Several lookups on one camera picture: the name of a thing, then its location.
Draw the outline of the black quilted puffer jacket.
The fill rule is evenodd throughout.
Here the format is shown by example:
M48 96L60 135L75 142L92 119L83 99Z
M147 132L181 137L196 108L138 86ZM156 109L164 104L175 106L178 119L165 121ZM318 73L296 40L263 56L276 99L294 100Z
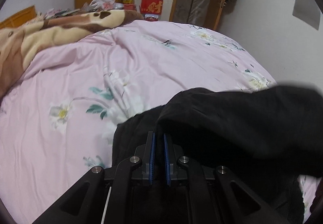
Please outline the black quilted puffer jacket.
M112 164L161 133L207 167L224 166L290 223L302 223L300 175L322 177L322 96L274 86L258 92L193 88L117 126Z

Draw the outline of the pink floral duvet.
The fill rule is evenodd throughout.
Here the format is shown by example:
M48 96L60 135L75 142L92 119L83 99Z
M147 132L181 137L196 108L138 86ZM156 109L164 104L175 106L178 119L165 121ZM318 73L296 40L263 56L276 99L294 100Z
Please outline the pink floral duvet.
M194 25L136 20L38 53L1 101L1 223L34 223L92 167L117 166L117 126L176 94L274 86L313 89L276 83L239 43ZM152 132L152 179L131 184L114 223L188 223Z

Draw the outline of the brown dog print blanket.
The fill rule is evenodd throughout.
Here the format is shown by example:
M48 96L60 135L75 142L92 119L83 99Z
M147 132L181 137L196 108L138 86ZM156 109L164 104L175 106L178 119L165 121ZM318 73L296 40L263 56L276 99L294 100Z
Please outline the brown dog print blanket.
M20 79L36 54L42 50L75 43L93 33L143 18L136 11L110 10L1 29L1 97Z

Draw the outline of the red gift box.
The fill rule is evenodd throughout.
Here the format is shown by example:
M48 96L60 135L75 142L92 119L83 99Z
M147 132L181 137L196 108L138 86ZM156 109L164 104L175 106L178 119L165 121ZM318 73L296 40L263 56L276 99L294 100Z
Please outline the red gift box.
M141 0L140 12L142 14L161 15L163 0Z

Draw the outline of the white plastic bag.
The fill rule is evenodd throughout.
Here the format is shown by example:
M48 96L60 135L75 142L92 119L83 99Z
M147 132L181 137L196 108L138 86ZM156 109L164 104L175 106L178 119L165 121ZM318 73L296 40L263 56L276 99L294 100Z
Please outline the white plastic bag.
M92 9L111 10L114 8L115 0L92 0L89 6Z

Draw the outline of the wooden headboard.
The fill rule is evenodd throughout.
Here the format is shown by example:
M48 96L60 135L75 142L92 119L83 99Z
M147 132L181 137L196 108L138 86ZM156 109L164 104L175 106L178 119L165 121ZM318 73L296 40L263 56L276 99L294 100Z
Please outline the wooden headboard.
M35 17L35 6L30 6L5 19L3 22L0 23L0 28L3 29L19 27L25 24L26 22L34 19Z

